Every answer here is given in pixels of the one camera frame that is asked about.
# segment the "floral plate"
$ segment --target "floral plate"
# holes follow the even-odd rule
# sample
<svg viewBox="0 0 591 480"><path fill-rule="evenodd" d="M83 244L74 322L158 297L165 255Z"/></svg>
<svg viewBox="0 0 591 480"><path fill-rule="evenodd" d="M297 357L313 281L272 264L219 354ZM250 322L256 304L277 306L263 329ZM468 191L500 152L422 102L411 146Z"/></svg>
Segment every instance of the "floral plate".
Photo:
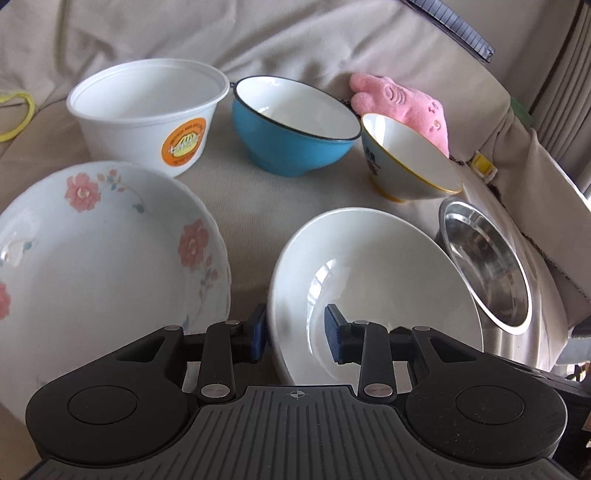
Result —
<svg viewBox="0 0 591 480"><path fill-rule="evenodd" d="M50 175L0 215L0 403L159 327L228 318L226 246L205 205L125 163Z"/></svg>

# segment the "pink flower pattern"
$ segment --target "pink flower pattern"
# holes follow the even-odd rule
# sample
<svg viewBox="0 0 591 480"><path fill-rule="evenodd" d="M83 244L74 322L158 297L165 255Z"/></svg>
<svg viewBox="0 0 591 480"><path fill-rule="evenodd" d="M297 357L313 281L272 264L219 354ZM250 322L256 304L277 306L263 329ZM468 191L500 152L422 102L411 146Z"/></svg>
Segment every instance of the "pink flower pattern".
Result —
<svg viewBox="0 0 591 480"><path fill-rule="evenodd" d="M66 183L68 189L65 198L78 213L92 210L96 202L100 201L99 184L90 181L90 177L86 173L69 177Z"/></svg>
<svg viewBox="0 0 591 480"><path fill-rule="evenodd" d="M6 291L6 284L0 283L0 320L10 313L10 295Z"/></svg>
<svg viewBox="0 0 591 480"><path fill-rule="evenodd" d="M86 173L79 173L76 177L69 177L67 179L67 187L65 198L70 202L78 213L86 210L92 210L96 202L101 199L101 191L106 189L110 192L125 192L129 190L136 195L139 202L131 207L138 211L138 213L145 213L148 215L144 201L132 187L126 185L121 181L121 175L117 174L117 170L112 168L107 175L99 173L96 175L97 181L90 181L90 177Z"/></svg>
<svg viewBox="0 0 591 480"><path fill-rule="evenodd" d="M213 268L213 256L210 254L207 258L205 257L205 249L208 243L209 232L205 228L203 221L199 219L183 228L183 234L178 245L181 264L189 267L191 272L195 270L204 271L203 278L200 281L199 298L201 299L201 305L197 317L201 313L207 292L213 288L215 281L219 278L218 271ZM185 324L183 324L183 328L187 330L190 326L189 317L187 317Z"/></svg>
<svg viewBox="0 0 591 480"><path fill-rule="evenodd" d="M203 262L205 248L209 243L209 232L203 225L201 219L183 228L181 241L178 245L178 254L181 256L181 263L189 267L191 271L196 270Z"/></svg>

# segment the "bowl foot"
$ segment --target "bowl foot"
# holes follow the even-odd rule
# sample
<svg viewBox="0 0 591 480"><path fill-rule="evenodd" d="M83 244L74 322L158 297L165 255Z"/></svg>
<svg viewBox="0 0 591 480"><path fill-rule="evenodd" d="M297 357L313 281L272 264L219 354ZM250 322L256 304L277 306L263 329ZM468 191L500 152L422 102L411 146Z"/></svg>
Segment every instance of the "bowl foot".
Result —
<svg viewBox="0 0 591 480"><path fill-rule="evenodd" d="M291 168L284 168L281 166L278 166L274 163L269 163L263 159L261 159L260 157L258 157L257 155L255 155L254 153L250 152L249 155L250 159L259 167L261 167L263 170L275 174L275 175L279 175L281 177L300 177L302 176L304 173L307 173L307 170L299 170L299 169L291 169Z"/></svg>
<svg viewBox="0 0 591 480"><path fill-rule="evenodd" d="M372 178L371 175L369 176L369 181L371 182L371 185L373 185L375 191L378 192L385 199L388 199L391 202L396 202L396 203L406 203L407 202L407 200L397 199L396 197L393 197L389 193L386 193L386 191L382 187L380 187L377 183L375 183L375 180Z"/></svg>

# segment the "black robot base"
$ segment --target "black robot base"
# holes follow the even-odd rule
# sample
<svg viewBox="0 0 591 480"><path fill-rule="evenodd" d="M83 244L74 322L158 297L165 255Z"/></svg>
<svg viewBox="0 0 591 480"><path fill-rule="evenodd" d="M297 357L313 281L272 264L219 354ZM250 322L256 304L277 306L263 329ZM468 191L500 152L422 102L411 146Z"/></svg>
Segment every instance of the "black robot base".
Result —
<svg viewBox="0 0 591 480"><path fill-rule="evenodd" d="M558 480L573 478L556 461L563 445L572 465L586 454L567 415L591 408L578 384L428 327L348 323L335 305L325 331L337 363L361 365L356 395L260 386L237 397L233 365L261 359L264 306L203 334L165 327L64 375L27 407L43 460L25 478ZM408 362L408 394L393 360ZM192 393L180 388L188 361L201 361Z"/></svg>

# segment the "small porcelain bowl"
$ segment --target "small porcelain bowl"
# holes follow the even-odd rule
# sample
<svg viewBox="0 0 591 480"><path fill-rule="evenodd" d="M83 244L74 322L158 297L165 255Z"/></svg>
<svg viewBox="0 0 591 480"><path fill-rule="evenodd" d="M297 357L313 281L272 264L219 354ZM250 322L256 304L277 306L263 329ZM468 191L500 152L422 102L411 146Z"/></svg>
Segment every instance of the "small porcelain bowl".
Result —
<svg viewBox="0 0 591 480"><path fill-rule="evenodd" d="M412 128L378 113L364 115L361 124L369 179L383 197L405 202L462 191L462 181L450 160Z"/></svg>
<svg viewBox="0 0 591 480"><path fill-rule="evenodd" d="M254 163L297 177L336 162L361 134L355 114L322 90L259 76L234 87L232 118Z"/></svg>

